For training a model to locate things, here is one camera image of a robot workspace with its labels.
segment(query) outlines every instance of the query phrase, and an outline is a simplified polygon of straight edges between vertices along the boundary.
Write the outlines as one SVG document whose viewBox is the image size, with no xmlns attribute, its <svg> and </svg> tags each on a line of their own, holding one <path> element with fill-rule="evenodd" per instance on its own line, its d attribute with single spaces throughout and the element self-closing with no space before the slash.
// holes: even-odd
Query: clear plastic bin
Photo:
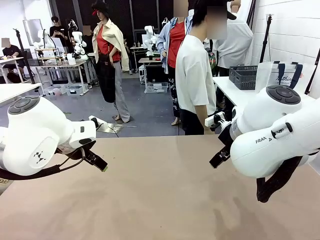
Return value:
<svg viewBox="0 0 320 240">
<path fill-rule="evenodd" d="M 68 96 L 77 96 L 81 95 L 88 90 L 88 84 L 84 84 L 84 90 L 80 83 L 69 85 L 66 89 L 66 94 Z"/>
<path fill-rule="evenodd" d="M 146 88 L 145 88 L 146 94 L 159 94 L 159 93 L 166 93 L 167 91 L 168 91 L 167 82 L 158 82 L 158 83 L 147 82 Z"/>
<path fill-rule="evenodd" d="M 46 89 L 44 89 L 44 94 L 45 95 L 48 95 L 48 96 L 54 96 L 56 95 L 55 92 L 54 92 L 54 89 L 60 89 L 60 92 L 61 94 L 65 94 L 67 91 L 66 91 L 66 85 L 53 85 L 53 86 L 50 86 Z"/>
</svg>

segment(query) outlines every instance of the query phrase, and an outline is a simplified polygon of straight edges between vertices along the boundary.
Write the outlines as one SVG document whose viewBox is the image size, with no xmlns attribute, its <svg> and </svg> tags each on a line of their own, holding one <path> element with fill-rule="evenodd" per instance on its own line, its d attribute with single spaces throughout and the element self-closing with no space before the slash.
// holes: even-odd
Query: patterned pants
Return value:
<svg viewBox="0 0 320 240">
<path fill-rule="evenodd" d="M 176 69 L 168 65 L 168 82 L 173 101 L 173 115 L 180 118 L 180 107 L 178 103 L 177 87 L 176 87 Z"/>
</svg>

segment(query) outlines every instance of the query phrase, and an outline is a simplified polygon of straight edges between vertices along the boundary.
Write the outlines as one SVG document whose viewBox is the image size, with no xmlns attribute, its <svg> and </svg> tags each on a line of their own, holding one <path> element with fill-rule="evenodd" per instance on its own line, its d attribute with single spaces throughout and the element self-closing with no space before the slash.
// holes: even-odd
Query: red top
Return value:
<svg viewBox="0 0 320 240">
<path fill-rule="evenodd" d="M 170 45 L 168 51 L 168 65 L 176 68 L 176 60 L 178 51 L 182 41 L 185 39 L 185 22 L 176 23 L 174 28 L 170 30 Z"/>
<path fill-rule="evenodd" d="M 104 40 L 104 38 L 102 37 L 103 29 L 104 29 L 104 27 L 102 26 L 100 28 L 98 35 L 96 36 L 96 43 L 98 44 L 99 53 L 107 55 L 108 53 L 110 53 L 112 51 L 112 49 L 114 49 L 115 46 L 113 46 L 111 43 Z M 115 52 L 115 54 L 112 56 L 112 59 L 114 62 L 121 60 L 121 55 L 120 55 L 119 51 Z"/>
</svg>

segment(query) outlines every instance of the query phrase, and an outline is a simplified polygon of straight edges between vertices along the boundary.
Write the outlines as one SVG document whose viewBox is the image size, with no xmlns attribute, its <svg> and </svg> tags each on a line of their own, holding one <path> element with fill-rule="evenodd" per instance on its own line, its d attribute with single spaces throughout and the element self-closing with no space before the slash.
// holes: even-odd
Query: white t-shirt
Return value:
<svg viewBox="0 0 320 240">
<path fill-rule="evenodd" d="M 218 66 L 229 69 L 240 64 L 251 64 L 254 34 L 248 24 L 237 18 L 227 20 L 227 38 L 216 40 L 215 49 L 219 52 Z"/>
<path fill-rule="evenodd" d="M 175 83 L 179 106 L 196 114 L 195 106 L 216 111 L 216 90 L 209 55 L 199 38 L 187 35 L 176 56 Z"/>
</svg>

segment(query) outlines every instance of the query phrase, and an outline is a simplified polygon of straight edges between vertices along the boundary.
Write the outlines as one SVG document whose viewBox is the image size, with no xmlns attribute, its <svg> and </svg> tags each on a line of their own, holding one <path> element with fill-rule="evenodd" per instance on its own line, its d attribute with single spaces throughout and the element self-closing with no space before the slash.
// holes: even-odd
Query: concrete floor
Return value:
<svg viewBox="0 0 320 240">
<path fill-rule="evenodd" d="M 170 90 L 167 93 L 145 94 L 145 86 L 140 84 L 137 75 L 123 75 L 122 88 L 131 113 L 132 121 L 118 135 L 119 137 L 153 137 L 178 135 L 178 127 L 171 126 L 174 120 Z M 37 95 L 33 91 L 26 95 Z M 104 101 L 99 87 L 94 86 L 84 96 L 46 96 L 46 99 L 60 108 L 72 121 L 87 120 L 93 115 L 108 123 L 114 123 L 117 114 L 113 104 Z M 0 126 L 8 126 L 8 105 L 0 107 Z M 97 133 L 98 138 L 117 137 L 111 133 Z"/>
</svg>

